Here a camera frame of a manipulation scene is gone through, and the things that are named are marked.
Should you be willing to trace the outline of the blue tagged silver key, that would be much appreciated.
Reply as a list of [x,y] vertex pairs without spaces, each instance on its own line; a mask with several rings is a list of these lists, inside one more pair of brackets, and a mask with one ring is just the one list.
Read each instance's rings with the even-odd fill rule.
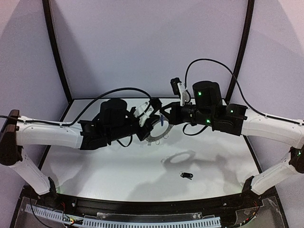
[[163,115],[160,115],[160,123],[161,123],[161,126],[164,125],[164,116]]

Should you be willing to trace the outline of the metal disc keyring with rings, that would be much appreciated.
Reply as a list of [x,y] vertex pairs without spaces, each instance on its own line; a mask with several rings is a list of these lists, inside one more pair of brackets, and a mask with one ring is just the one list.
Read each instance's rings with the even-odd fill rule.
[[151,146],[152,143],[156,143],[158,145],[161,139],[167,139],[169,132],[173,128],[173,125],[168,122],[164,122],[164,125],[161,126],[159,118],[153,121],[152,126],[152,131],[145,139],[148,142],[148,146]]

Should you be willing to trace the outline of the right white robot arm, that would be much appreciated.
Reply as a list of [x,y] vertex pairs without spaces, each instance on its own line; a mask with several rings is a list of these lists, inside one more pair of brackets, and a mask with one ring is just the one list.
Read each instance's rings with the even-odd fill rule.
[[219,84],[200,81],[193,84],[195,103],[185,97],[188,92],[181,83],[171,81],[179,102],[172,102],[160,109],[169,124],[210,126],[213,131],[232,135],[260,136],[290,145],[282,160],[264,172],[249,177],[243,186],[242,195],[258,197],[285,179],[304,172],[304,123],[302,120],[259,114],[245,105],[224,105]]

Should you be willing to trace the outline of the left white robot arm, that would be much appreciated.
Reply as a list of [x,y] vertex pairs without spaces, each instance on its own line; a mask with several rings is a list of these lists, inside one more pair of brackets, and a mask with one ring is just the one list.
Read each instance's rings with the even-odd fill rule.
[[146,140],[161,108],[158,98],[127,110],[127,102],[113,98],[102,102],[91,121],[47,122],[30,119],[11,110],[0,131],[0,163],[12,168],[38,195],[56,195],[53,180],[23,151],[24,145],[57,145],[79,150],[96,150],[124,137]]

